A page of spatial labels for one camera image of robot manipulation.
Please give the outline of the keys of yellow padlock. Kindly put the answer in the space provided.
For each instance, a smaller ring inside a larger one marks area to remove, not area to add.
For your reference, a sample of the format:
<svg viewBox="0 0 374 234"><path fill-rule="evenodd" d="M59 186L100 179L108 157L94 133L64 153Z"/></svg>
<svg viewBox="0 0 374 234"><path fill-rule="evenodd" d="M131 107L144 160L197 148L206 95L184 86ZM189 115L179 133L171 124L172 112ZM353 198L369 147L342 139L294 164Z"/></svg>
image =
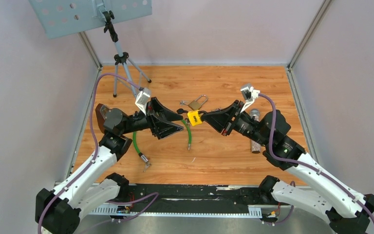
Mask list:
<svg viewBox="0 0 374 234"><path fill-rule="evenodd" d="M185 110L185 109L183 109L183 108L179 108L179 109L177 109L177 114L179 114L179 115L183 115L183 114L185 114L186 115L186 117L185 117L185 122L186 123L190 123L190 121L189 121L189 118L188 118L188 110Z"/></svg>

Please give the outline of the yellow black padlock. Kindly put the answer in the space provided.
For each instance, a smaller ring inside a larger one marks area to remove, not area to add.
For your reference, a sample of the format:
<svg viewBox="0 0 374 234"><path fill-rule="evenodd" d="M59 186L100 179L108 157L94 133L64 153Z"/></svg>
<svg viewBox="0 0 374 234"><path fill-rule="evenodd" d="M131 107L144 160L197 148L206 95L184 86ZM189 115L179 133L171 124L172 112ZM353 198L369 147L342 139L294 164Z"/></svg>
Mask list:
<svg viewBox="0 0 374 234"><path fill-rule="evenodd" d="M188 111L187 112L187 118L190 122L191 126L197 126L203 123L201 119L202 114L206 114L206 111L201 110L194 110L194 111Z"/></svg>

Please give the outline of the green cable lock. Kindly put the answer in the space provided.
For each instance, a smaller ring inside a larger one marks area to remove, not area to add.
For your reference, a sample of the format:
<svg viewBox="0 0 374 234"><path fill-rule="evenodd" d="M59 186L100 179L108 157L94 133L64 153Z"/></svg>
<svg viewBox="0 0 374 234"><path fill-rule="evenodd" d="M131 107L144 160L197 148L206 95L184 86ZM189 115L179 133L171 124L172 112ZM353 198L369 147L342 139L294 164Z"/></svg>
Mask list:
<svg viewBox="0 0 374 234"><path fill-rule="evenodd" d="M187 140L187 150L190 151L191 149L191 145L192 145L192 133L191 133L191 129L189 127L189 125L182 119L181 122L184 124L184 126L186 127L187 129L187 133L188 133L188 140ZM135 149L135 151L137 152L138 156L142 159L142 161L144 162L144 164L146 162L150 162L149 159L145 156L144 153L142 153L138 147L138 144L137 144L137 132L133 132L132 134L132 143L133 143L133 147Z"/></svg>

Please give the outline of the keys of cable lock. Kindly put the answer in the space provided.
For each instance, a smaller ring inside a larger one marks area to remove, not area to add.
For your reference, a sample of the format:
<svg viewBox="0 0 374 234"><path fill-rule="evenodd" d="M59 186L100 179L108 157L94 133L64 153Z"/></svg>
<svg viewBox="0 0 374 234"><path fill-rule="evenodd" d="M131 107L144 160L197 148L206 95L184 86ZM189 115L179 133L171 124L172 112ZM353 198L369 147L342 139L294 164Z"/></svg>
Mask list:
<svg viewBox="0 0 374 234"><path fill-rule="evenodd" d="M145 167L143 169L143 172L146 172L146 170L151 166L151 163L150 162L146 162L145 163Z"/></svg>

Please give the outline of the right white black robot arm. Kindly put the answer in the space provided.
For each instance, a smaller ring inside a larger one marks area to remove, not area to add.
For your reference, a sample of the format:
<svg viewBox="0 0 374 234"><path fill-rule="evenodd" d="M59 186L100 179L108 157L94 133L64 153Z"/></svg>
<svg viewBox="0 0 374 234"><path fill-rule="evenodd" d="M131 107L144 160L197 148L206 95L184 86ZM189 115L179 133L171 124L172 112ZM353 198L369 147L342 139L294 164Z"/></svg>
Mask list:
<svg viewBox="0 0 374 234"><path fill-rule="evenodd" d="M217 111L200 111L194 123L205 122L223 136L236 131L265 147L263 155L275 167L303 180L312 192L299 190L273 176L259 189L264 203L287 203L321 218L337 234L364 234L374 226L374 195L362 194L329 173L288 136L290 125L272 104L262 120L253 119L236 101Z"/></svg>

